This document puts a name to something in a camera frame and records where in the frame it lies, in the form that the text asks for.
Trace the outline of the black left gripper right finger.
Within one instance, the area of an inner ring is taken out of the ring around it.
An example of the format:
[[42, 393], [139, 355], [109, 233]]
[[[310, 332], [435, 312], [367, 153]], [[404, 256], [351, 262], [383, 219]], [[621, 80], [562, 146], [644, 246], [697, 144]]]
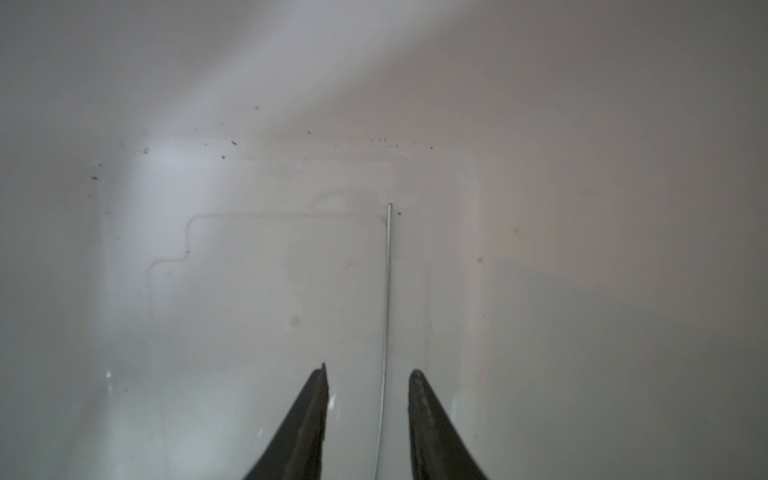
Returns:
[[408, 383], [412, 477], [416, 480], [487, 480], [441, 405], [425, 374]]

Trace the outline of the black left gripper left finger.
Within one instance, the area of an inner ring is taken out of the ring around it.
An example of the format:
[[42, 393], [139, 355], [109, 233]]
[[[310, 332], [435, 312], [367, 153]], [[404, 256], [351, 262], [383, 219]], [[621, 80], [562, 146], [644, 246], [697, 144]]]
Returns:
[[312, 371], [245, 480], [318, 480], [329, 401], [326, 365]]

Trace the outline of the thin metal wire spatula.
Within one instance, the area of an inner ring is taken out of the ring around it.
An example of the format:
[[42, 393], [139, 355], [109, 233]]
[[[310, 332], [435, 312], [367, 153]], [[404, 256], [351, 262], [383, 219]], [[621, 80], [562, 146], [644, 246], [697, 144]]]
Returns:
[[381, 370], [380, 370], [380, 397], [377, 423], [376, 455], [373, 466], [373, 479], [379, 480], [380, 464], [382, 456], [382, 442], [384, 431], [384, 419], [387, 397], [388, 377], [388, 352], [389, 352], [389, 328], [391, 311], [391, 271], [392, 271], [392, 216], [393, 203], [386, 205], [385, 218], [385, 262], [384, 262], [384, 313], [382, 328]]

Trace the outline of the white plastic storage bin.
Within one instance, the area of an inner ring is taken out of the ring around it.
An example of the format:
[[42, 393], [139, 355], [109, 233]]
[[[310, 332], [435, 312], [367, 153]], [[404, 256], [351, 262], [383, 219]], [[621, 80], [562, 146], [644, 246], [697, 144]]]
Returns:
[[1, 475], [767, 475], [763, 1], [5, 1]]

